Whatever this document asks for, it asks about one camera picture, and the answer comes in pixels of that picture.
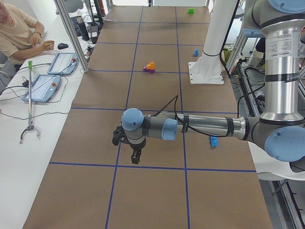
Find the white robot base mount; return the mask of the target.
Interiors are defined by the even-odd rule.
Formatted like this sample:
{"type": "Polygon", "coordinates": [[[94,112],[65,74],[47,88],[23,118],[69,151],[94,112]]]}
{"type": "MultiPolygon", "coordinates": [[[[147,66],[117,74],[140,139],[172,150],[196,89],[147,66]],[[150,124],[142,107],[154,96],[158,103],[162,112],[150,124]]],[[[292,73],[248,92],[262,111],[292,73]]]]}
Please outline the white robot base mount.
{"type": "Polygon", "coordinates": [[[224,84],[221,53],[238,0],[217,0],[213,8],[203,53],[196,62],[189,62],[191,84],[224,84]]]}

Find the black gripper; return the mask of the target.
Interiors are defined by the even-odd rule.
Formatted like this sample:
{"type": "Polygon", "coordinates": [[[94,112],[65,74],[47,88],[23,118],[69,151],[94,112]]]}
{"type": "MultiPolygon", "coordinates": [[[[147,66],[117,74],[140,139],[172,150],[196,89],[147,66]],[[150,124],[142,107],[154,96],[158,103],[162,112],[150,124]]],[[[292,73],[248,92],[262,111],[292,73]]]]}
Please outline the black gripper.
{"type": "Polygon", "coordinates": [[[146,137],[141,135],[126,134],[126,144],[128,144],[133,149],[133,153],[131,156],[132,163],[139,164],[141,150],[146,145],[146,137]]]}

